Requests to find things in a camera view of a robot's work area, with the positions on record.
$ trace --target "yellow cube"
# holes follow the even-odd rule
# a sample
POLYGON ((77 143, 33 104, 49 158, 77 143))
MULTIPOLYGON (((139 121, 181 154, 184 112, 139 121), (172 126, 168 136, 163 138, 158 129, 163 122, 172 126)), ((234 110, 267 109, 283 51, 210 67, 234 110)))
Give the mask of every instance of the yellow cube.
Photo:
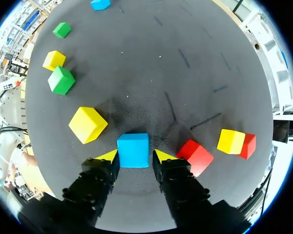
POLYGON ((87 144, 98 138, 107 122, 94 108, 80 107, 68 126, 82 144, 87 144))
POLYGON ((238 155, 242 151, 245 133, 222 129, 217 149, 231 155, 238 155))
POLYGON ((51 51, 47 54, 47 57, 45 57, 43 67, 50 71, 54 71, 57 66, 63 67, 65 59, 66 56, 59 51, 51 51))

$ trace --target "red cube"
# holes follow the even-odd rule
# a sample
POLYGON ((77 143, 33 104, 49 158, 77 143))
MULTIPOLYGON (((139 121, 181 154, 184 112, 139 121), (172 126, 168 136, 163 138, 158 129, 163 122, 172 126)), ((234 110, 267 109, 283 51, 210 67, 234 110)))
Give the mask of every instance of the red cube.
POLYGON ((188 140, 176 156, 185 158, 191 164, 191 172, 195 177, 198 177, 214 159, 202 145, 194 140, 188 140))
POLYGON ((256 136, 253 134, 246 133, 242 151, 239 154, 239 156, 244 159, 249 159, 249 157, 254 153, 255 149, 256 149, 256 136))

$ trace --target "wooden block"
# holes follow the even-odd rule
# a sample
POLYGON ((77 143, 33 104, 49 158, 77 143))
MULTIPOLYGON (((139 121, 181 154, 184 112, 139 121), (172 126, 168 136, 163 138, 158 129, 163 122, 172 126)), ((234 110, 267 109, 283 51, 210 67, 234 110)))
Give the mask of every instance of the wooden block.
POLYGON ((149 140, 147 133, 123 134, 117 140, 121 167, 145 168, 149 166, 149 140))
POLYGON ((58 38, 65 38, 71 30, 72 28, 68 23, 62 22, 53 30, 53 34, 58 38))
POLYGON ((246 133, 242 147, 242 151, 239 154, 244 159, 249 159, 256 149, 256 136, 246 133))
POLYGON ((87 144, 98 138, 107 122, 94 108, 80 107, 68 126, 82 144, 87 144))
POLYGON ((21 98, 25 98, 26 97, 26 80, 23 80, 21 82, 21 98))
POLYGON ((33 147, 26 147, 26 152, 29 154, 29 155, 35 155, 34 154, 34 150, 33 150, 33 147))
POLYGON ((111 1, 110 0, 93 0, 90 4, 95 11, 102 11, 111 5, 111 1))
POLYGON ((57 66, 48 79, 50 89, 55 94, 65 95, 75 83, 70 71, 57 66))
POLYGON ((190 172, 198 177, 213 161, 214 157, 202 145, 188 140, 177 153, 177 158, 185 158, 191 164, 190 172))
POLYGON ((39 167, 25 164, 18 167, 18 170, 20 171, 21 176, 24 178, 25 183, 30 190, 46 193, 52 192, 45 182, 39 167))
POLYGON ((217 149, 231 155, 238 155, 242 151, 245 133, 222 129, 217 149))
POLYGON ((59 51, 51 51, 47 54, 42 66, 50 71, 54 71, 57 66, 63 67, 65 60, 66 56, 59 51))

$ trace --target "blue cube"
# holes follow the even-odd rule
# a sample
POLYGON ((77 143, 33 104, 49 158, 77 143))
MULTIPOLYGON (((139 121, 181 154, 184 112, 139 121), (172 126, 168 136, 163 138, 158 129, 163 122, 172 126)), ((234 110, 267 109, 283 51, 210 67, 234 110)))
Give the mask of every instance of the blue cube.
POLYGON ((121 167, 145 168, 149 161, 147 133, 123 134, 117 140, 121 167))
POLYGON ((91 6, 95 11, 105 10, 110 5, 111 5, 110 0, 93 0, 91 2, 91 6))

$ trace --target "black table surface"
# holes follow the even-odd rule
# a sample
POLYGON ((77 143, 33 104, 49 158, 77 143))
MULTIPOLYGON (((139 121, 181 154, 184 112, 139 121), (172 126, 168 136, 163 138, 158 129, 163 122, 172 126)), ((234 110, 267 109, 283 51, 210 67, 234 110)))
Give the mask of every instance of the black table surface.
MULTIPOLYGON (((257 187, 272 143, 272 104, 256 52, 234 21, 211 0, 114 0, 93 11, 90 0, 65 0, 49 15, 31 56, 26 110, 41 173, 57 198, 81 163, 117 148, 123 133, 149 133, 153 149, 175 155, 189 138, 213 156, 198 177, 211 203, 240 205, 257 187), (60 23, 72 31, 52 34, 60 23), (49 51, 67 56, 76 79, 53 94, 49 51), (83 145, 68 124, 80 106, 94 107, 108 126, 83 145), (249 160, 216 149, 222 128, 256 134, 249 160)), ((121 168, 96 227, 151 232, 175 227, 152 166, 121 168)))

